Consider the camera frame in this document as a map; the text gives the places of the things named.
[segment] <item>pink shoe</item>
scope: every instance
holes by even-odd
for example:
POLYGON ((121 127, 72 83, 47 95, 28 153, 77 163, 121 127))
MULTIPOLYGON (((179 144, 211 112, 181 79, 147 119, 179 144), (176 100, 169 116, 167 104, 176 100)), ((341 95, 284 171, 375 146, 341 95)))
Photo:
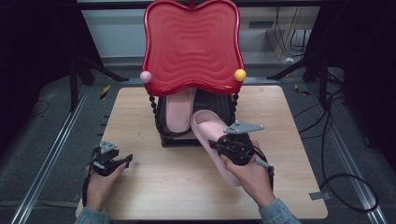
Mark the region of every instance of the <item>pink shoe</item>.
POLYGON ((241 186, 239 180, 224 168, 219 153, 210 147, 208 140, 218 141, 226 135, 224 129, 228 126, 219 118, 219 116, 210 110, 199 110, 191 116, 191 128, 202 146, 209 153, 210 158, 215 163, 221 176, 232 186, 241 186))
POLYGON ((184 133, 190 128, 196 88, 166 96, 166 126, 173 133, 184 133))

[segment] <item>wooden tabletop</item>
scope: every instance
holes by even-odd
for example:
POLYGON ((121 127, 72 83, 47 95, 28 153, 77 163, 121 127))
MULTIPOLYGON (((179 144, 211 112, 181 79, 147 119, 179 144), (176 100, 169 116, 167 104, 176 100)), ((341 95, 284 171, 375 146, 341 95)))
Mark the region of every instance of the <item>wooden tabletop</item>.
MULTIPOLYGON (((325 218, 323 200, 309 196, 318 184, 282 89, 243 86, 239 96, 236 119, 265 128, 249 135, 275 167, 276 197, 298 218, 325 218)), ((106 202, 113 219, 260 219, 257 204, 222 179, 203 147, 162 147, 145 89, 120 90, 104 139, 119 145, 120 159, 134 154, 106 202)))

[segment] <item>human hand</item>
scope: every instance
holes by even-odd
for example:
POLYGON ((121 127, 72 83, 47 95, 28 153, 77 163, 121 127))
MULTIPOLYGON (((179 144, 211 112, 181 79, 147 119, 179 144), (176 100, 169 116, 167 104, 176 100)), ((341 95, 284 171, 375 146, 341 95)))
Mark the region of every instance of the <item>human hand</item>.
POLYGON ((86 207, 103 211, 104 203, 116 180, 120 177, 125 169, 126 163, 123 163, 108 176, 101 176, 93 173, 87 188, 87 204, 86 207))
MULTIPOLYGON (((259 147, 257 141, 252 141, 252 143, 255 147, 259 147)), ((247 165, 238 166, 224 155, 221 155, 221 160, 224 167, 239 179, 242 188, 260 208, 268 206, 276 199, 265 167, 254 160, 251 160, 247 165)))

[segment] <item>sleeve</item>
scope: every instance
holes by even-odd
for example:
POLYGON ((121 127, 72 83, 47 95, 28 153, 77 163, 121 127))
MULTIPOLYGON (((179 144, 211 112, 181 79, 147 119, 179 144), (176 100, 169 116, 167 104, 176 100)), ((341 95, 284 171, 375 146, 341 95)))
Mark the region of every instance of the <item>sleeve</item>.
POLYGON ((84 207, 75 224, 109 224, 110 216, 103 212, 84 207))
POLYGON ((301 223, 280 199, 276 199, 267 207, 259 209, 263 224, 295 224, 301 223))

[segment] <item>gray floor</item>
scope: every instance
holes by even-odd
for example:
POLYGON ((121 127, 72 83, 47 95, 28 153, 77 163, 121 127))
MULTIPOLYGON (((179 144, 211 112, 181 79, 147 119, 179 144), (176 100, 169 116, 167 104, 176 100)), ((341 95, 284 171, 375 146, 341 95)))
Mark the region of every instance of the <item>gray floor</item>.
MULTIPOLYGON (((247 64, 248 76, 257 78, 255 84, 262 82, 265 85, 282 87, 290 111, 296 116, 294 120, 299 130, 314 123, 320 117, 321 108, 316 100, 318 83, 304 83, 303 68, 276 83, 265 80, 265 77, 276 74, 290 63, 275 59, 264 32, 242 32, 241 50, 247 64), (294 83, 299 85, 300 91, 308 91, 309 95, 295 90, 294 83)), ((120 66, 114 62, 107 63, 106 67, 123 77, 134 78, 140 72, 139 64, 120 66)), ((73 223, 75 220, 76 208, 73 206, 76 205, 81 193, 85 164, 90 160, 92 149, 101 140, 101 134, 106 127, 104 126, 107 121, 106 116, 111 113, 118 90, 130 86, 116 83, 100 73, 94 73, 95 82, 92 86, 79 85, 80 92, 87 91, 84 104, 60 147, 59 155, 55 156, 53 167, 49 168, 42 189, 38 189, 37 203, 26 217, 26 223, 73 223), (110 91, 105 100, 100 100, 103 87, 107 84, 111 86, 110 91), (63 204, 48 206, 49 203, 57 202, 63 204)), ((338 88, 329 85, 331 92, 338 88)), ((340 145, 345 147, 353 159, 353 165, 361 172, 361 176, 373 185, 379 195, 380 210, 369 215, 358 213, 332 197, 326 201, 329 210, 327 218, 302 220, 302 222, 382 223, 381 220, 375 221, 380 214, 385 216, 388 223, 396 223, 396 174, 378 149, 365 145, 365 136, 351 114, 348 103, 345 102, 342 94, 339 96, 341 98, 332 104, 332 129, 325 135, 326 174, 329 176, 348 171, 340 145), (341 141, 336 138, 338 134, 341 136, 341 141)), ((32 111, 33 116, 26 121, 7 149, 7 153, 0 159, 0 223, 9 223, 12 220, 29 188, 35 183, 37 174, 42 174, 40 168, 46 162, 47 156, 52 153, 51 149, 56 147, 58 134, 63 130, 64 122, 70 116, 69 106, 68 77, 48 84, 40 94, 40 102, 37 102, 32 111)), ((301 133, 308 159, 319 184, 323 181, 320 164, 321 137, 314 136, 321 135, 323 125, 324 120, 309 131, 301 133)), ((359 193, 361 191, 350 179, 334 180, 331 186, 343 199, 361 207, 362 196, 359 193)), ((329 189, 325 187, 323 191, 329 192, 329 189)))

